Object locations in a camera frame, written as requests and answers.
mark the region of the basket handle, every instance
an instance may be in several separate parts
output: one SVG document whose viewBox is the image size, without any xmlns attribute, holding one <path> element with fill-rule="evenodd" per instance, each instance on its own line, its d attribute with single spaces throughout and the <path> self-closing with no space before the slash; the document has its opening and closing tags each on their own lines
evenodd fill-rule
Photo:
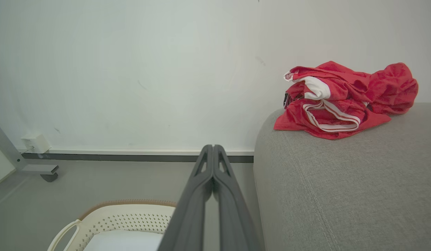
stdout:
<svg viewBox="0 0 431 251">
<path fill-rule="evenodd" d="M 70 224 L 68 224 L 67 226 L 65 226 L 64 228 L 62 228 L 62 230 L 56 235 L 56 237 L 54 237 L 53 241 L 49 245 L 48 251 L 54 251 L 57 244 L 62 239 L 62 237 L 64 237 L 64 235 L 68 232 L 68 230 L 72 229 L 72 227 L 74 227 L 74 226 L 78 226 L 80 223 L 81 223 L 80 220 L 75 220 L 75 221 L 71 222 Z M 69 241 L 69 243 L 67 244 L 65 249 L 67 249 L 70 246 L 71 241 L 75 238 L 78 231 L 79 231 L 79 227 L 77 227 L 75 234 L 73 235 L 73 237 L 71 238 L 71 240 Z"/>
</svg>

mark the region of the gray floor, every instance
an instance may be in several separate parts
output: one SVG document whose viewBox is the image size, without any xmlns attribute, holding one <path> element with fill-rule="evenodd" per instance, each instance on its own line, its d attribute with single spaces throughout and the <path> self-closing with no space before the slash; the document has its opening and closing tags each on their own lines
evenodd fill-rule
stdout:
<svg viewBox="0 0 431 251">
<path fill-rule="evenodd" d="M 54 236 L 90 207 L 106 200 L 178 201 L 193 163 L 31 160 L 59 164 L 59 178 L 15 173 L 0 184 L 0 250 L 43 251 Z M 263 245 L 259 205 L 250 163 L 232 164 Z M 204 250 L 219 250 L 218 204 L 206 203 Z M 69 236 L 56 250 L 63 250 Z"/>
</svg>

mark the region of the white cloth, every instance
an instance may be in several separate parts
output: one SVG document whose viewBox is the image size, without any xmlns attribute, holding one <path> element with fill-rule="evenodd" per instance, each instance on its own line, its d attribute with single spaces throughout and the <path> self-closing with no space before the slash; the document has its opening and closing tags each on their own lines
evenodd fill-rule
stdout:
<svg viewBox="0 0 431 251">
<path fill-rule="evenodd" d="M 162 234 L 113 230 L 94 235 L 84 251 L 156 251 Z"/>
</svg>

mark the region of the laundry basket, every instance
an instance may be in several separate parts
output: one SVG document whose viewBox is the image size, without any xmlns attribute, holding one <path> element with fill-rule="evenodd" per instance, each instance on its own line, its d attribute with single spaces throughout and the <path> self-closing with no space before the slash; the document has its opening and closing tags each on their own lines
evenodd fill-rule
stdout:
<svg viewBox="0 0 431 251">
<path fill-rule="evenodd" d="M 51 242 L 48 251 L 68 230 L 76 227 L 64 251 L 83 251 L 94 235 L 112 230 L 129 230 L 164 234 L 176 203 L 161 200 L 116 200 L 104 202 L 88 210 L 65 226 Z"/>
</svg>

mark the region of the white stripe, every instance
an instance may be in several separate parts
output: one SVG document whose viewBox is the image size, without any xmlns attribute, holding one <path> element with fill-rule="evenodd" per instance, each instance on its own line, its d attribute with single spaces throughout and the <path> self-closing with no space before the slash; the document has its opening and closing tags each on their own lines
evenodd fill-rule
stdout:
<svg viewBox="0 0 431 251">
<path fill-rule="evenodd" d="M 311 92 L 304 93 L 304 98 L 311 100 L 328 99 L 331 96 L 330 88 L 326 83 L 321 81 L 319 78 L 312 76 L 306 76 L 293 80 L 293 82 L 305 81 L 305 85 L 310 89 Z"/>
<path fill-rule="evenodd" d="M 328 108 L 330 108 L 333 111 L 337 112 L 340 116 L 344 116 L 344 117 L 347 117 L 349 119 L 354 119 L 355 121 L 357 121 L 357 124 L 361 123 L 361 120 L 357 116 L 353 116 L 353 115 L 350 115 L 350 114 L 347 114 L 347 113 L 343 113 L 341 110 L 338 109 L 338 107 L 336 107 L 332 103 L 328 102 L 327 100 L 323 100 L 323 101 L 324 101 L 324 105 L 327 108 L 327 110 L 328 110 Z M 344 118 L 341 118 L 340 120 L 352 121 L 352 120 L 348 120 L 348 119 L 344 119 Z"/>
<path fill-rule="evenodd" d="M 314 115 L 309 112 L 309 109 L 319 110 L 325 108 L 329 113 L 333 114 L 337 119 L 342 121 L 351 121 L 354 124 L 319 124 L 314 117 Z M 307 113 L 308 119 L 310 120 L 310 123 L 313 124 L 315 127 L 318 127 L 322 131 L 325 132 L 347 132 L 347 131 L 354 131 L 358 129 L 359 124 L 361 123 L 361 120 L 357 116 L 349 115 L 347 113 L 343 113 L 340 111 L 335 105 L 332 103 L 321 100 L 316 105 L 311 104 L 305 104 L 303 105 L 303 109 Z M 344 116 L 346 118 L 337 116 L 333 111 L 337 112 L 339 115 Z"/>
</svg>

